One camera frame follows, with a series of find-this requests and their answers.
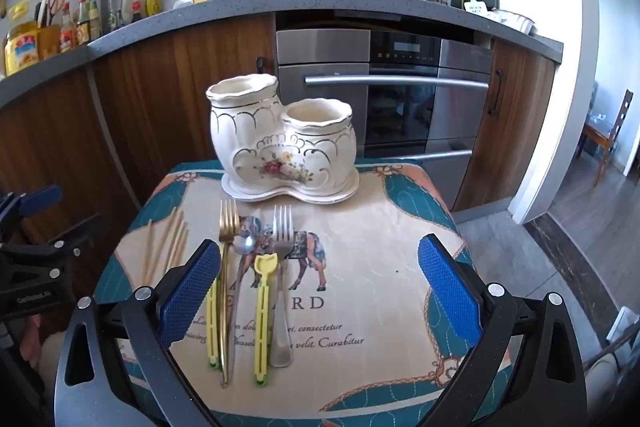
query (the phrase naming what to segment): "oven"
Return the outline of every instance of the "oven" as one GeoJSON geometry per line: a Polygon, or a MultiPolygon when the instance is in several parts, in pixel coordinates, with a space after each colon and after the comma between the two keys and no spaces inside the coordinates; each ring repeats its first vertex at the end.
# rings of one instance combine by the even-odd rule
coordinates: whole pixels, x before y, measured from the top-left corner
{"type": "Polygon", "coordinates": [[[283,104],[349,103],[358,156],[420,161],[453,207],[478,135],[490,50],[346,28],[283,30],[276,42],[283,104]]]}

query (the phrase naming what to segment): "wooden cabinet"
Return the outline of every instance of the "wooden cabinet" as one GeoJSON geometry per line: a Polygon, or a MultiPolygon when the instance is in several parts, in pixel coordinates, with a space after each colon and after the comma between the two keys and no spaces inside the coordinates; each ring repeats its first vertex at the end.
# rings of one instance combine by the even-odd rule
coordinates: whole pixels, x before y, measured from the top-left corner
{"type": "Polygon", "coordinates": [[[453,210],[513,197],[540,135],[556,65],[548,58],[494,41],[484,115],[453,210]]]}
{"type": "Polygon", "coordinates": [[[273,73],[272,14],[189,26],[94,62],[106,123],[140,203],[178,163],[214,157],[206,90],[255,73],[257,57],[273,73]]]}
{"type": "MultiPolygon", "coordinates": [[[[84,68],[78,68],[14,100],[0,111],[0,192],[32,192],[50,184],[60,203],[25,219],[16,241],[42,245],[100,212],[107,236],[74,260],[76,296],[94,292],[104,266],[137,210],[124,188],[95,114],[84,68]]],[[[66,327],[70,308],[54,312],[51,332],[66,327]]]]}

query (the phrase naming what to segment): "silver spoon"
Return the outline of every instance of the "silver spoon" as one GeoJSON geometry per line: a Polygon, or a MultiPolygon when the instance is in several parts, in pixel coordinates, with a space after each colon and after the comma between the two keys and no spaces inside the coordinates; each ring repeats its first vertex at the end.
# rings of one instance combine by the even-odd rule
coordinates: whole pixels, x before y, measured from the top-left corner
{"type": "Polygon", "coordinates": [[[246,237],[236,236],[234,240],[234,251],[240,256],[238,264],[238,273],[236,275],[236,286],[234,288],[234,301],[231,305],[231,318],[228,323],[227,333],[227,350],[226,357],[228,359],[228,379],[231,381],[234,371],[234,359],[236,357],[236,317],[238,317],[238,300],[240,299],[240,278],[242,276],[242,265],[244,264],[244,256],[249,255],[255,248],[255,221],[249,227],[246,237]]]}

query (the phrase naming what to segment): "gold fork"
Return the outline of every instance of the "gold fork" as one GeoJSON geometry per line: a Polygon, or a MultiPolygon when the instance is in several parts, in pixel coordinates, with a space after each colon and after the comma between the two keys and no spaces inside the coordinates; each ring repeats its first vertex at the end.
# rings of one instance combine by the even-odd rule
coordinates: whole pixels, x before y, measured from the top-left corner
{"type": "Polygon", "coordinates": [[[216,289],[218,291],[218,341],[220,344],[220,366],[222,382],[226,387],[229,381],[228,360],[226,359],[228,346],[226,344],[226,267],[228,266],[229,247],[234,237],[240,233],[240,217],[236,200],[220,201],[220,243],[224,243],[222,251],[222,267],[218,275],[216,289]]]}

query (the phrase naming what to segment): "silver fork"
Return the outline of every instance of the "silver fork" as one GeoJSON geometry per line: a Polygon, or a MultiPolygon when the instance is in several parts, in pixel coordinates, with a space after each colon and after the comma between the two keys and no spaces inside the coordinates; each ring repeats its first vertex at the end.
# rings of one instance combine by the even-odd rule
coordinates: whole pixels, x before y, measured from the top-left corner
{"type": "Polygon", "coordinates": [[[278,288],[273,315],[273,334],[269,346],[269,363],[286,367],[293,360],[287,314],[284,305],[284,258],[293,249],[294,230],[291,205],[275,205],[273,209],[273,251],[278,254],[278,288]]]}

